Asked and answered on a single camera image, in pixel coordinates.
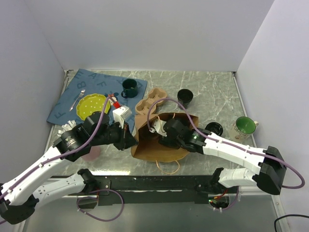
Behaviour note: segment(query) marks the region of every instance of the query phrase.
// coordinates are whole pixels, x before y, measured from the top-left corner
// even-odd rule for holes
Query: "white wall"
[[[309,181],[309,1],[275,0],[238,71],[248,115],[258,120],[259,146],[277,147]],[[287,171],[286,185],[300,181]],[[309,215],[309,184],[283,189],[286,213]],[[290,219],[293,232],[308,231],[307,219]]]
[[[273,0],[25,0],[64,69],[236,71]]]
[[[64,72],[22,0],[0,7],[0,183],[39,158]]]

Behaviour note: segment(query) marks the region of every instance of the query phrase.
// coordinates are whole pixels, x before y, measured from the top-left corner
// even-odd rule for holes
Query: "yellow scalloped plate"
[[[102,111],[106,97],[104,95],[94,93],[83,97],[76,106],[76,114],[81,120],[85,120],[86,117],[92,115],[95,111]],[[110,110],[110,102],[107,102],[105,113]]]

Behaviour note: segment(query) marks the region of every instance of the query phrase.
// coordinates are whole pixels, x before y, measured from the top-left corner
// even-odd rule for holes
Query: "blue placemat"
[[[121,105],[128,106],[132,115],[126,120],[129,124],[130,131],[134,128],[134,116],[135,105],[144,97],[144,93],[147,87],[147,81],[136,79],[138,83],[139,92],[134,98],[123,98],[121,92],[123,91],[122,82],[127,78],[121,76],[111,76],[100,73],[91,72],[85,69],[79,69],[70,84],[67,86],[63,94],[60,96],[57,104],[51,111],[47,118],[47,121],[53,124],[64,125],[69,120],[75,120],[77,124],[83,121],[76,114],[76,106],[69,111],[73,102],[76,100],[82,89],[85,89],[85,95],[98,93],[107,96],[108,94],[114,94]],[[110,116],[110,123],[113,121],[112,106],[108,115]]]

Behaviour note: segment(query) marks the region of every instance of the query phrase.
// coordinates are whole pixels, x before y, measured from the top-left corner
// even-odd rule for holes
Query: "gray marble surface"
[[[69,71],[65,85],[70,82],[77,71]],[[181,88],[190,89],[194,98],[188,112],[199,117],[199,127],[204,128],[208,123],[216,121],[224,128],[223,137],[229,139],[227,130],[244,111],[238,96],[234,78],[230,72],[171,72],[171,71],[94,71],[109,75],[144,79],[148,81],[144,98],[154,87],[164,89],[170,98],[177,99]],[[157,112],[180,112],[173,102],[166,102]],[[60,126],[52,128],[49,146],[57,139]],[[251,137],[244,142],[253,146]],[[240,166],[222,158],[190,153],[179,161],[181,167],[175,175],[212,174],[216,168],[239,168]],[[172,172],[177,164],[160,163],[162,170]],[[163,175],[155,162],[135,159],[130,149],[118,151],[113,145],[101,146],[101,155],[94,161],[83,159],[67,166],[55,175],[71,175],[81,168],[88,168],[94,175]]]

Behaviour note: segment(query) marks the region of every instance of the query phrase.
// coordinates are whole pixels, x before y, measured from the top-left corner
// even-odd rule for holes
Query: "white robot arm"
[[[55,199],[68,194],[78,192],[87,194],[92,191],[96,180],[88,169],[81,169],[77,174],[66,179],[44,185],[44,182],[54,173],[89,153],[92,146],[114,144],[119,150],[124,150],[137,144],[125,122],[125,119],[131,115],[131,110],[127,106],[113,110],[114,123],[111,125],[106,114],[98,125],[100,114],[100,112],[94,112],[83,124],[64,132],[33,165],[0,187],[2,218],[11,224],[17,224],[31,216],[35,208]],[[76,153],[63,156],[66,152],[83,145],[97,125],[98,132],[89,145]]]
[[[269,194],[280,194],[286,167],[274,160],[252,154],[266,154],[283,160],[278,149],[271,146],[268,149],[250,147],[224,139],[210,131],[201,128],[199,130],[208,138],[205,139],[194,129],[189,129],[181,120],[171,118],[167,121],[156,119],[151,132],[161,135],[159,143],[162,145],[217,156],[244,167],[218,168],[209,186],[213,188],[213,193],[219,193],[222,189],[233,186],[258,186]]]

